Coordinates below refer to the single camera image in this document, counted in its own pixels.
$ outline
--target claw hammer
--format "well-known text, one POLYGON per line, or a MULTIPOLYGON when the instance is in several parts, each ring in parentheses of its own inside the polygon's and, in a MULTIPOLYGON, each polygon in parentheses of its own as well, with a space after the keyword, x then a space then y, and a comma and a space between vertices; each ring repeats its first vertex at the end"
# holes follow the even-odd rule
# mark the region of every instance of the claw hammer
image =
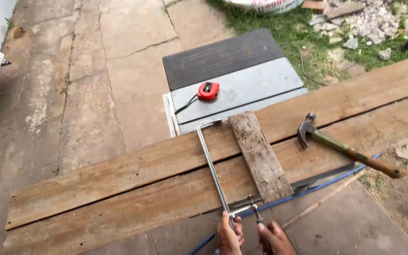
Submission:
POLYGON ((367 157, 362 154, 360 151, 355 150, 354 148, 349 147, 348 145, 333 139, 332 137, 328 136, 327 134, 323 133, 322 131, 318 130, 313 126, 312 122, 316 118, 314 113, 308 113, 306 116, 306 120, 303 121, 300 126, 298 127, 297 135, 298 140, 302 144, 303 148, 308 147, 308 143, 306 142, 305 134, 308 132, 316 138, 317 140, 324 142, 333 148, 337 149, 340 152, 350 156, 351 158, 362 162, 363 164, 374 168, 375 170, 381 171, 382 173, 390 176, 391 178, 400 178, 404 177, 407 174, 405 169, 399 169, 397 167, 390 166, 388 164, 383 163, 380 160, 367 157))

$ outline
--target person's hand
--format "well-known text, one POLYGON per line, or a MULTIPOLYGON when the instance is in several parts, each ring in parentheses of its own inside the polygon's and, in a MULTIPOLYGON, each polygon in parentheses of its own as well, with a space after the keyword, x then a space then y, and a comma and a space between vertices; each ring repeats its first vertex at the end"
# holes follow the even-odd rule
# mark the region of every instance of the person's hand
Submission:
POLYGON ((272 248, 273 255, 296 255, 294 247, 286 236, 286 233, 275 222, 268 222, 267 227, 264 224, 258 224, 258 235, 260 247, 263 254, 267 254, 265 244, 268 243, 272 248))
POLYGON ((234 219, 235 232, 230 224, 230 217, 226 211, 223 211, 223 216, 217 227, 218 246, 220 247, 220 255, 242 255, 240 246, 245 242, 242 233, 241 218, 234 219))

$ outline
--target dirt ground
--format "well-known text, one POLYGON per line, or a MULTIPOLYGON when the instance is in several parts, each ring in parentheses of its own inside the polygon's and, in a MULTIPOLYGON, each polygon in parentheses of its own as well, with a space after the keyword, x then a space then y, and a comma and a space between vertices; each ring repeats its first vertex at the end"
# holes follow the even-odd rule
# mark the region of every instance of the dirt ground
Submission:
MULTIPOLYGON (((393 149, 382 155, 382 159, 393 165, 407 167, 407 160, 399 158, 393 149)), ((394 180, 369 168, 360 181, 408 236, 408 175, 394 180)))

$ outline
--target wooden stick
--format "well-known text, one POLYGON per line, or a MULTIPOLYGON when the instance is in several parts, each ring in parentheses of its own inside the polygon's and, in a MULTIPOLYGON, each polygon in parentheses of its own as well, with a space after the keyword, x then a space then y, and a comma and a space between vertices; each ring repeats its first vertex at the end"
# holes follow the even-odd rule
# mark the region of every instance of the wooden stick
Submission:
POLYGON ((282 229, 286 229, 290 224, 296 222, 297 220, 303 218, 303 216, 307 215, 308 213, 314 211, 317 207, 319 207, 320 205, 322 205, 325 201, 329 200, 330 198, 332 198, 334 195, 336 195, 337 193, 339 193, 341 190, 345 189, 347 186, 349 186, 349 184, 353 183, 355 180, 357 180, 358 178, 362 177, 364 174, 366 173, 366 170, 363 169, 362 171, 360 171, 358 174, 354 175, 353 177, 351 177, 350 179, 348 179, 345 183, 343 183, 341 186, 337 187, 336 189, 334 189, 332 192, 326 194, 323 198, 321 198, 319 201, 317 201, 316 203, 312 204, 310 207, 306 208, 303 212, 301 212, 299 215, 293 217, 290 221, 286 222, 286 224, 282 225, 281 228, 282 229))

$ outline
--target blue cable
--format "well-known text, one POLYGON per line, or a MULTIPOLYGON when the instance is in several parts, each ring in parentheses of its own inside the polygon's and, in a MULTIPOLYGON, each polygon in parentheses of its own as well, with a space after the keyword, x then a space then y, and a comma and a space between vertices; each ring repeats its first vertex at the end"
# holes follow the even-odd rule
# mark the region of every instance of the blue cable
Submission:
MULTIPOLYGON (((381 153, 376 154, 376 155, 374 155, 373 158, 378 158, 378 157, 380 157, 380 155, 382 155, 382 154, 381 154, 381 153)), ((339 181, 339 180, 341 180, 341 179, 344 179, 345 177, 348 177, 349 175, 352 175, 352 174, 354 174, 355 172, 360 171, 361 169, 363 169, 363 168, 365 168, 365 167, 366 167, 366 165, 361 165, 361 166, 357 167, 356 169, 354 169, 354 170, 352 170, 352 171, 350 171, 350 172, 348 172, 348 173, 346 173, 346 174, 344 174, 344 175, 341 175, 340 177, 337 177, 336 179, 333 179, 333 180, 331 180, 331 181, 329 181, 329 182, 327 182, 327 183, 321 184, 321 185, 319 185, 319 186, 317 186, 317 187, 314 187, 314 188, 312 188, 312 189, 309 189, 309 190, 307 190, 307 191, 304 191, 302 194, 299 194, 299 195, 297 195, 297 196, 290 196, 290 197, 287 197, 287 198, 278 200, 278 201, 276 201, 276 202, 273 203, 273 204, 269 204, 269 205, 265 205, 265 206, 263 206, 263 207, 260 207, 260 208, 258 209, 258 211, 261 211, 261 210, 270 208, 271 206, 275 206, 275 205, 284 203, 284 202, 289 201, 289 200, 292 200, 292 199, 296 199, 296 198, 302 197, 302 196, 304 196, 304 195, 306 195, 306 194, 309 194, 309 193, 311 193, 311 192, 314 192, 314 191, 316 191, 316 190, 319 190, 319 189, 321 189, 321 188, 323 188, 323 187, 326 187, 326 186, 328 186, 328 185, 330 185, 330 184, 336 183, 337 181, 339 181)), ((241 218, 243 218, 243 217, 247 217, 247 216, 249 216, 249 215, 252 215, 253 213, 254 213, 253 211, 249 211, 249 212, 242 213, 242 214, 240 214, 239 216, 240 216, 241 218)), ((201 244, 198 245, 198 246, 190 253, 190 255, 195 255, 199 250, 201 250, 202 247, 204 247, 204 246, 205 246, 210 240, 212 240, 214 237, 215 237, 215 233, 213 233, 212 235, 210 235, 209 237, 207 237, 206 240, 204 240, 203 242, 201 242, 201 244)))

